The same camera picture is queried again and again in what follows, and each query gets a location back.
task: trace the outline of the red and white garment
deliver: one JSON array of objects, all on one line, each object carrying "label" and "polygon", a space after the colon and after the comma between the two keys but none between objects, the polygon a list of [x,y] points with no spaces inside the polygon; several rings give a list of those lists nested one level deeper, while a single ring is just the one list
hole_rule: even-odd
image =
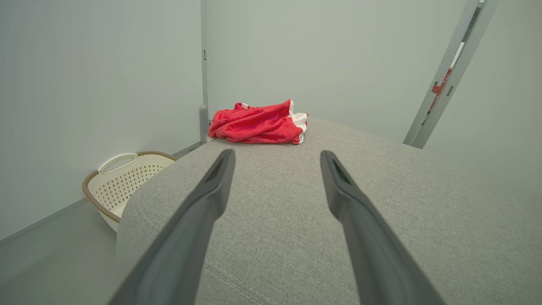
[{"label": "red and white garment", "polygon": [[208,135],[234,143],[301,144],[307,130],[307,117],[306,113],[294,114],[294,102],[291,100],[265,107],[237,103],[233,110],[216,112]]}]

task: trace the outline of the vertical metal strip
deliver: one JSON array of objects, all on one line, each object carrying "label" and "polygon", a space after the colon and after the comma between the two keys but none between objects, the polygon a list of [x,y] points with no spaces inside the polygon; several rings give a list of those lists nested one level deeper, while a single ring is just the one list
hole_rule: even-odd
[{"label": "vertical metal strip", "polygon": [[461,40],[463,39],[463,36],[465,35],[465,32],[467,31],[467,28],[469,26],[470,20],[474,15],[474,11],[476,10],[478,1],[479,0],[468,0],[467,4],[465,5],[457,27],[455,28],[455,31],[448,44],[448,48],[446,49],[446,52],[444,52],[444,57],[442,58],[442,61],[438,66],[437,72],[435,73],[435,77],[433,77],[433,80],[429,83],[429,88],[427,89],[425,98],[422,101],[422,105],[420,106],[420,109],[418,110],[418,113],[416,114],[416,117],[414,118],[414,121],[412,123],[412,126],[410,127],[410,130],[406,135],[406,138],[403,142],[404,144],[413,145],[414,140],[418,136],[418,133],[422,128],[423,121],[425,120],[425,117],[427,116],[427,113],[429,112],[429,109],[431,108],[431,105],[435,99],[435,94],[433,93],[433,86],[435,85],[435,82],[437,84],[441,84],[446,77],[448,69],[450,69],[450,64],[454,59],[455,53],[457,52],[457,48],[459,48]]},{"label": "vertical metal strip", "polygon": [[202,82],[203,105],[199,109],[199,136],[202,144],[209,141],[209,102],[207,100],[207,0],[200,0],[201,4],[201,32],[202,32]]},{"label": "vertical metal strip", "polygon": [[423,148],[425,146],[429,136],[435,129],[438,120],[441,118],[444,109],[446,109],[446,106],[448,106],[454,92],[457,91],[457,86],[467,70],[470,60],[474,56],[474,53],[476,52],[476,49],[478,48],[478,45],[480,44],[480,41],[482,40],[482,37],[486,32],[489,22],[491,21],[491,18],[493,17],[499,3],[500,0],[484,1],[480,14],[478,15],[478,18],[474,23],[474,27],[469,34],[469,38],[465,42],[465,46],[461,51],[461,55],[457,59],[454,69],[452,70],[452,73],[450,74],[444,88],[442,88],[442,92],[448,92],[448,95],[441,96],[438,99],[438,102],[433,107],[431,114],[423,124],[423,127],[420,129],[420,132],[415,138],[412,146],[418,148]]}]

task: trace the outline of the brown basket rim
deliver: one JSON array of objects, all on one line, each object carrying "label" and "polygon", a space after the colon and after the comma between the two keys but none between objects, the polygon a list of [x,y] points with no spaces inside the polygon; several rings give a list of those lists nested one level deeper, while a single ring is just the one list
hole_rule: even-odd
[{"label": "brown basket rim", "polygon": [[[158,155],[162,157],[166,157],[168,159],[171,159],[173,161],[176,161],[177,159],[173,157],[172,155],[166,154],[165,152],[161,151],[155,151],[155,150],[148,150],[148,151],[142,151],[137,153],[138,156],[145,156],[145,155]],[[96,177],[98,175],[98,171],[93,171],[90,175],[88,175],[85,180],[83,180],[83,192],[85,193],[85,196],[91,201],[91,203],[94,205],[95,208],[98,209],[101,213],[103,213],[105,216],[113,219],[116,222],[120,222],[120,217],[117,215],[111,213],[108,209],[106,209],[103,205],[101,205],[96,198],[92,195],[92,193],[88,190],[88,184],[92,180],[92,178]]]}]

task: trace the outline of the gray fabric surface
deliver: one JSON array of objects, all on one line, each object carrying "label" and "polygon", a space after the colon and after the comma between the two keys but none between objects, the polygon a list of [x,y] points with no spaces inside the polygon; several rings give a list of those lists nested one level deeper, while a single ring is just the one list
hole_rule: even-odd
[{"label": "gray fabric surface", "polygon": [[218,154],[235,149],[226,211],[215,223],[198,304],[356,304],[341,225],[327,208],[319,167],[332,150],[443,298],[460,304],[542,300],[539,200],[344,126],[309,119],[305,141],[213,140],[137,190],[122,215],[117,252],[143,254]]}]

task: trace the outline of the baseboard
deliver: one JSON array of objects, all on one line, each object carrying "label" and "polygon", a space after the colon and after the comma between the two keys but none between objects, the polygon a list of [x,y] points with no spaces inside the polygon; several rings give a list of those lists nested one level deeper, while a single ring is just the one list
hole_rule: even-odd
[{"label": "baseboard", "polygon": [[[195,143],[193,145],[188,146],[185,149],[182,149],[182,150],[172,154],[172,156],[177,158],[177,159],[180,159],[181,157],[187,155],[189,152],[193,151],[194,149],[196,149],[196,148],[198,148],[200,146],[201,146],[201,142]],[[75,203],[73,203],[73,204],[71,204],[71,205],[69,205],[69,206],[67,206],[67,207],[65,207],[65,208],[63,208],[63,209],[61,209],[61,210],[47,216],[47,217],[45,217],[45,218],[43,218],[42,220],[40,220],[40,221],[38,221],[38,222],[36,222],[34,224],[31,224],[28,227],[26,227],[26,228],[14,233],[14,234],[8,236],[8,237],[0,240],[0,246],[9,243],[10,241],[18,238],[19,236],[24,235],[25,233],[35,229],[36,227],[39,227],[40,225],[50,221],[51,219],[56,218],[59,215],[62,215],[64,213],[68,212],[69,210],[77,207],[78,205],[81,205],[81,204],[84,204],[84,203],[90,203],[88,198],[85,197],[85,198],[83,198],[83,199],[81,199],[81,200],[79,200],[79,201],[77,201],[77,202],[75,202]]]},{"label": "baseboard", "polygon": [[90,203],[90,201],[88,200],[88,198],[83,198],[83,199],[81,199],[81,200],[79,200],[79,201],[77,201],[77,202],[75,202],[75,203],[73,203],[73,204],[71,204],[71,205],[69,205],[69,206],[67,206],[67,207],[65,207],[65,208],[63,208],[63,209],[61,209],[61,210],[59,210],[59,211],[57,211],[57,212],[55,212],[55,213],[53,213],[53,214],[47,216],[47,217],[45,217],[45,218],[43,218],[42,220],[40,220],[40,221],[38,221],[38,222],[36,222],[36,223],[33,223],[33,224],[29,225],[28,227],[26,227],[26,228],[24,228],[24,229],[18,231],[17,233],[14,233],[14,234],[12,234],[12,235],[10,235],[10,236],[8,236],[8,237],[6,237],[6,238],[0,240],[0,247],[1,247],[2,245],[4,245],[4,244],[9,243],[9,242],[12,241],[12,240],[18,238],[19,236],[24,235],[24,234],[27,233],[28,231],[31,231],[31,230],[33,230],[34,228],[37,228],[37,227],[39,227],[40,225],[42,225],[42,224],[44,224],[44,223],[50,221],[51,219],[56,218],[56,217],[58,217],[58,216],[60,216],[60,215],[62,215],[62,214],[64,214],[64,213],[68,212],[69,210],[71,210],[71,209],[73,209],[73,208],[75,208],[75,207],[78,207],[79,205],[82,205],[82,204],[84,204],[84,203]]}]

